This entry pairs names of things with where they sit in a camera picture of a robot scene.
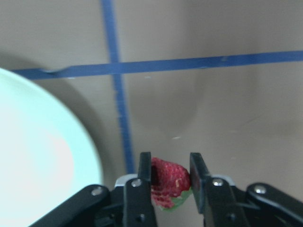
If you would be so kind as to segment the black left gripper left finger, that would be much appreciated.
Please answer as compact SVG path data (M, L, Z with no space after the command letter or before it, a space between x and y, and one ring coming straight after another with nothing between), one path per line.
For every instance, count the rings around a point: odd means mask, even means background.
M124 186L124 227L156 227L157 220L151 199L151 153L140 154L138 175Z

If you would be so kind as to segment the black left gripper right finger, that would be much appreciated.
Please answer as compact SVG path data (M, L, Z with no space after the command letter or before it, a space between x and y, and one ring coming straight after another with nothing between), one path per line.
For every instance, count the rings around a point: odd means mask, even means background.
M241 205L244 193L220 176L212 176L200 153L190 154L190 181L205 227L249 227Z

